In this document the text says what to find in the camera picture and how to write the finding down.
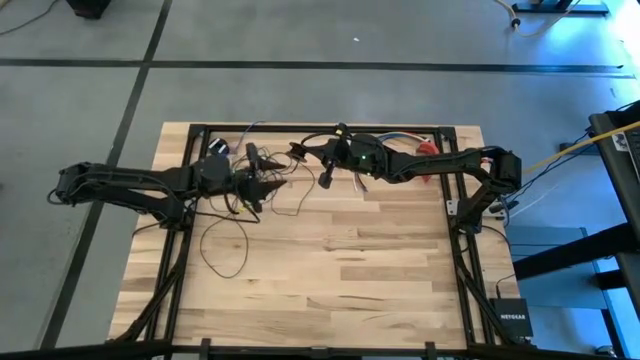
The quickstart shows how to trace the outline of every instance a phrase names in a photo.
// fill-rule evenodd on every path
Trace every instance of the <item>gray floor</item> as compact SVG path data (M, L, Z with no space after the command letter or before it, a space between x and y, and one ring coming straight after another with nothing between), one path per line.
M47 4L12 2L0 11L1 28ZM41 22L0 37L0 57L140 59L161 5L114 0L91 22L60 2ZM525 30L544 19L526 17ZM180 0L156 59L629 67L607 18L570 17L528 40L508 35L507 25L490 0ZM86 211L50 206L44 196L58 169L105 160L136 74L0 67L0 270L11 275L0 280L0 352L39 341ZM530 165L579 137L589 114L638 95L635 79L601 74L152 69L120 165L149 166L164 121L255 120L481 125L487 144L513 149ZM622 220L596 158L543 178L521 209L550 188L513 223L594 231ZM59 345L104 340L135 218L105 208Z

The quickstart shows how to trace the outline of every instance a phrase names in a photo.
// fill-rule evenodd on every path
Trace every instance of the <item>wooden tabletop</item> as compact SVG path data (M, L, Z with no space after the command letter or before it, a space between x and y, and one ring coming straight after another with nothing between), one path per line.
M189 125L164 124L154 170L180 166ZM460 149L484 145L479 127L459 126L456 131ZM305 135L249 133L244 141L277 152ZM233 147L240 133L216 136ZM410 139L385 144L410 153L416 147ZM308 158L317 178L322 166ZM312 181L303 168L286 179L273 204L277 212L293 214ZM265 206L260 224L242 225L248 236L248 260L230 280L206 265L200 240L209 263L230 275L244 257L243 233L232 222L205 233L215 219L198 216L174 343L198 345L202 338L211 338L216 345L419 349L425 341L433 341L438 349L466 348L438 177L428 183L417 178L396 185L368 177L363 181L369 188L366 194L355 191L351 173L336 170L331 189L316 184L298 216L277 215ZM471 177L465 183L469 194L479 186ZM221 199L213 205L226 215ZM201 211L215 211L205 200L198 206ZM153 222L141 216L138 227ZM504 231L499 221L485 224ZM165 234L153 228L133 239L110 337L121 334L151 298ZM513 274L508 246L489 231L478 234L477 243L491 296L496 281ZM518 296L514 278L501 282L500 290L505 297ZM473 297L470 303L476 337L482 341ZM163 334L166 306L164 311L158 334Z

